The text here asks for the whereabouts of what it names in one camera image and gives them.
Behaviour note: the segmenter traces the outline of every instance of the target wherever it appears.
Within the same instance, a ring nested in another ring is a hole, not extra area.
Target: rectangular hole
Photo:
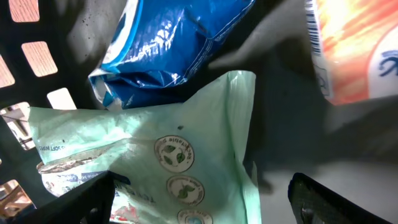
[[[46,42],[24,43],[22,44],[22,50],[37,77],[51,75],[58,71]]]
[[[29,117],[30,108],[26,102],[17,103],[7,108],[0,110],[0,115],[7,123],[9,129],[18,140],[23,149],[29,150],[35,147],[32,140],[32,133],[30,132]]]
[[[37,22],[40,19],[37,0],[9,0],[14,22]]]
[[[4,218],[11,218],[23,210],[33,209],[35,209],[35,207],[32,201],[16,180],[10,180],[0,185],[1,216],[4,216]]]
[[[15,83],[15,79],[8,69],[6,62],[0,55],[0,88],[10,86]]]
[[[75,110],[76,106],[67,88],[61,88],[47,94],[52,108],[57,110]]]

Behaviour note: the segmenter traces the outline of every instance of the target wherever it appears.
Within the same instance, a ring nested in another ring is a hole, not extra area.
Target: gray surface
[[[82,68],[99,62],[122,8],[119,1],[84,1],[68,35]],[[214,74],[257,74],[248,160],[259,166],[263,223],[295,223],[287,200],[294,172],[398,222],[398,99],[332,106],[313,78],[308,50],[303,0],[257,0],[225,44],[231,53],[210,64]]]

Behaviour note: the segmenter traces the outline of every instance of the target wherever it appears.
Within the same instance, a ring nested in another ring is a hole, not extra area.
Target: blue plastic package
[[[155,89],[185,83],[254,0],[127,0],[105,58],[89,79],[109,109],[175,103]]]

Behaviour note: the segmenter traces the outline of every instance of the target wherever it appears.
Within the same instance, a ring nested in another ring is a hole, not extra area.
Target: orange package
[[[398,94],[398,1],[306,0],[312,60],[335,105]]]

